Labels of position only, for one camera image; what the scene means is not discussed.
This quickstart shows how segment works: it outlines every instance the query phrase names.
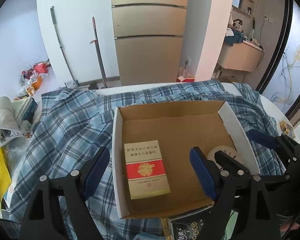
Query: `power outlet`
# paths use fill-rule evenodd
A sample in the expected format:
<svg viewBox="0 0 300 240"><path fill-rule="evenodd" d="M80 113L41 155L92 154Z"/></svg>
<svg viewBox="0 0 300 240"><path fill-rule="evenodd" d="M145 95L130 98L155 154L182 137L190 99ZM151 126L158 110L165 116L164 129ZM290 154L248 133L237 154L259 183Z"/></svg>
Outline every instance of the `power outlet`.
<svg viewBox="0 0 300 240"><path fill-rule="evenodd" d="M188 66L190 66L191 59L187 56Z"/></svg>

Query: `metal bolt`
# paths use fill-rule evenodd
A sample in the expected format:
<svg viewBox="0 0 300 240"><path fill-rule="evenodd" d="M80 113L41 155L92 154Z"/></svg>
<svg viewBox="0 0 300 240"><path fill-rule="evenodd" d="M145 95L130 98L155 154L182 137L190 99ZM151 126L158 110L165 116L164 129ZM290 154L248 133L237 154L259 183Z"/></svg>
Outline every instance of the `metal bolt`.
<svg viewBox="0 0 300 240"><path fill-rule="evenodd" d="M261 178L260 178L259 175L253 175L253 179L254 179L255 181L260 181L260 180L261 180Z"/></svg>
<svg viewBox="0 0 300 240"><path fill-rule="evenodd" d="M221 171L220 174L224 177L228 177L229 176L229 172L228 171Z"/></svg>
<svg viewBox="0 0 300 240"><path fill-rule="evenodd" d="M40 177L40 181L45 181L46 179L47 179L48 177L46 176L46 175L42 175L41 177Z"/></svg>
<svg viewBox="0 0 300 240"><path fill-rule="evenodd" d="M73 171L70 172L70 175L73 176L73 177L77 176L78 174L79 174L78 170L73 170Z"/></svg>

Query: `white table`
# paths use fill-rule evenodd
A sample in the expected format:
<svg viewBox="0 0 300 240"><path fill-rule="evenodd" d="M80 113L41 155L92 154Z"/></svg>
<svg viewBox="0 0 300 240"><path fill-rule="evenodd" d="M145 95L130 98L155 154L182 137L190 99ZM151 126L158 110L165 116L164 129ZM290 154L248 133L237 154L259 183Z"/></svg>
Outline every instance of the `white table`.
<svg viewBox="0 0 300 240"><path fill-rule="evenodd" d="M173 85L175 83L157 83L157 84L143 84L143 85L132 85L132 86L122 86L122 87L114 87L114 88L105 88L105 89L99 89L96 90L97 95L113 95L113 94L119 94L119 93L125 93L125 92L135 92L143 89L149 89L154 87L161 87L161 86L167 86L167 85ZM222 83L223 87L226 91L229 93L234 94L235 96L242 96L240 91L235 87L234 84L231 83ZM277 106L275 106L272 102L270 102L267 98L265 98L263 95L261 95L261 103L266 111L266 113L273 117L276 120L277 123L277 130L279 134L281 134L281 128L280 128L280 122L284 120L289 125L291 125L290 121L287 119L287 117L279 110ZM295 141L300 144L300 139L295 131Z"/></svg>

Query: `cigarette pack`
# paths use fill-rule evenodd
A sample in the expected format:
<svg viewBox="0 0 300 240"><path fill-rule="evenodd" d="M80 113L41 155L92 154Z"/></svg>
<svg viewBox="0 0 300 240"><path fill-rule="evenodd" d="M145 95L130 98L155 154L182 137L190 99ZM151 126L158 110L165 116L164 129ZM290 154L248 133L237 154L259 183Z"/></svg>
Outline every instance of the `cigarette pack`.
<svg viewBox="0 0 300 240"><path fill-rule="evenodd" d="M124 144L131 199L170 193L158 141Z"/></svg>

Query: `plaid cloth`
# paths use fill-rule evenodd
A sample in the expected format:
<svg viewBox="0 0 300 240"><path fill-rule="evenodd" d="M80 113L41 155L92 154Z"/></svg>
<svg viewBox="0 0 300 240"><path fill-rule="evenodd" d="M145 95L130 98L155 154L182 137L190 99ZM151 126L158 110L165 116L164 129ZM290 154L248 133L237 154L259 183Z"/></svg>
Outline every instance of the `plaid cloth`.
<svg viewBox="0 0 300 240"><path fill-rule="evenodd" d="M277 136L275 120L264 111L260 95L248 85L235 84L242 93L234 96L217 81L179 83L149 90L110 96L93 91L63 89L42 96L42 117L20 170L12 196L10 219L21 222L27 201L42 175L66 176L90 160L101 146L111 151L114 110L119 106L180 100L224 100L236 114L245 132L256 129ZM261 174L281 174L275 153L251 142ZM104 239L133 239L139 232L162 235L159 219L119 219L117 215L112 162L93 197L86 202L91 216ZM73 228L60 198L62 214L69 235Z"/></svg>

